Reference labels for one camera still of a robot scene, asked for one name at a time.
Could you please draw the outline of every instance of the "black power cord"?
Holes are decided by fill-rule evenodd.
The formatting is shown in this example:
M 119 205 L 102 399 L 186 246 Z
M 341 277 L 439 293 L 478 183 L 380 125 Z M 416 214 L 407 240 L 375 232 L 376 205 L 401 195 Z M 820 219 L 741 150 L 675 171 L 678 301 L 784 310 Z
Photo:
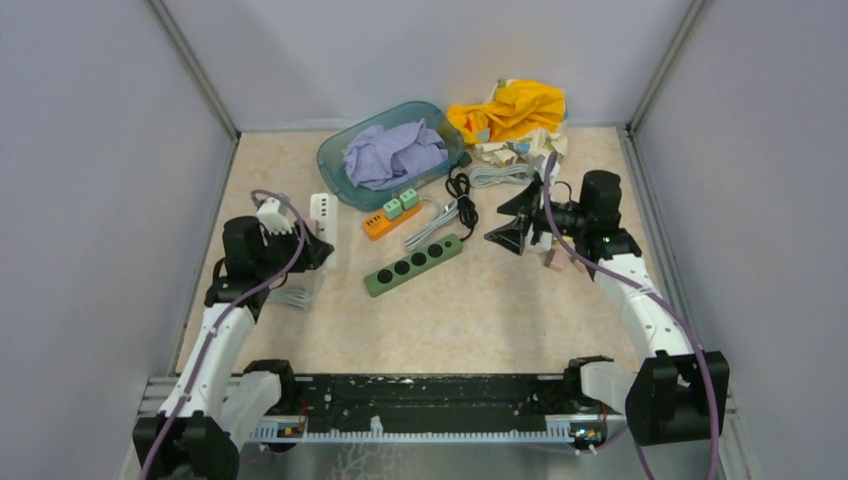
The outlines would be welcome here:
M 465 173 L 458 173 L 455 177 L 453 176 L 453 170 L 457 166 L 464 167 L 468 163 L 471 163 L 470 156 L 467 158 L 467 163 L 465 163 L 466 156 L 468 156 L 467 153 L 463 154 L 463 157 L 451 167 L 448 172 L 448 178 L 445 180 L 445 189 L 451 197 L 456 199 L 459 223 L 468 228 L 468 235 L 460 239 L 463 242 L 468 240 L 474 233 L 474 227 L 477 226 L 477 221 L 480 220 L 480 217 L 477 215 L 477 205 L 471 201 L 471 197 L 469 196 L 471 193 L 471 179 Z

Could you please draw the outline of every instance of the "orange power strip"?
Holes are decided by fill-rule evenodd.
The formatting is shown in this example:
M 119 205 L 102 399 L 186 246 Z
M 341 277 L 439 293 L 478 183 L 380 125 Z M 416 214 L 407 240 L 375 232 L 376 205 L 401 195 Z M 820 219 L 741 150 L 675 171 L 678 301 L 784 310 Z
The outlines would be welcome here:
M 365 233 L 368 235 L 368 238 L 371 240 L 379 240 L 380 238 L 383 238 L 383 235 L 391 232 L 395 227 L 407 221 L 411 216 L 420 211 L 421 202 L 418 202 L 409 210 L 404 210 L 398 218 L 389 220 L 386 218 L 386 214 L 383 212 L 383 209 L 380 209 L 380 211 L 374 214 L 373 217 L 362 222 L 362 228 L 365 229 Z

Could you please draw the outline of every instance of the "beige floor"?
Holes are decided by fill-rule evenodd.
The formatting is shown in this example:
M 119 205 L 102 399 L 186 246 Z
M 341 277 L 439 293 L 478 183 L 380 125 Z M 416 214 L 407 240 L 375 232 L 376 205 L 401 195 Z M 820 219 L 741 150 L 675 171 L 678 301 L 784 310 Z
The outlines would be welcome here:
M 223 256 L 223 222 L 254 213 L 249 198 L 254 188 L 283 191 L 308 215 L 310 195 L 325 191 L 315 153 L 331 133 L 242 137 L 186 329 L 179 369 L 197 338 L 212 265 Z M 621 175 L 623 226 L 647 249 L 615 130 L 571 129 L 568 136 L 570 152 L 560 179 L 575 187 L 576 196 L 588 170 L 607 169 Z M 376 299 L 368 296 L 362 278 L 402 256 L 404 238 L 427 222 L 433 207 L 425 205 L 425 211 L 405 225 L 371 242 L 361 231 L 367 215 L 340 205 L 338 243 L 345 248 L 339 248 L 337 269 L 328 273 L 309 311 L 265 306 L 236 371 L 255 359 L 283 358 L 298 373 L 561 372 L 571 358 L 598 354 L 637 369 L 616 309 L 582 270 L 570 267 L 556 273 L 544 268 L 537 255 L 518 257 L 483 240 L 484 232 L 509 220 L 498 215 L 496 207 L 522 188 L 498 185 L 474 190 L 480 223 L 463 253 Z M 448 200 L 440 181 L 425 187 L 422 195 L 442 203 Z M 457 223 L 433 239 L 465 231 Z

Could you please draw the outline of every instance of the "green power strip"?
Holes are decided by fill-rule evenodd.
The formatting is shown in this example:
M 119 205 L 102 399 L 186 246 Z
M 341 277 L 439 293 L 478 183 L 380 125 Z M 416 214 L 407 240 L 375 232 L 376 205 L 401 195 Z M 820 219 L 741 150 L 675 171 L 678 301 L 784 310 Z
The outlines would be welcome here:
M 451 233 L 366 276 L 365 289 L 372 297 L 382 295 L 445 260 L 459 255 L 460 252 L 462 252 L 462 242 L 459 237 Z

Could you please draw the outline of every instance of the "crumpled fabric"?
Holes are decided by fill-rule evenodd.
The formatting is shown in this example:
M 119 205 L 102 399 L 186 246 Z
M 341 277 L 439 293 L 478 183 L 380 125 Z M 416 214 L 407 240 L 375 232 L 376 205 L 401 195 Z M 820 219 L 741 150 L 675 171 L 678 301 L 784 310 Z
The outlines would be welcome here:
M 424 119 L 386 130 L 374 125 L 347 146 L 345 171 L 354 186 L 394 188 L 448 158 L 445 142 Z
M 565 119 L 565 92 L 535 80 L 500 80 L 488 103 L 452 105 L 445 116 L 466 145 L 511 140 L 540 127 L 555 132 Z

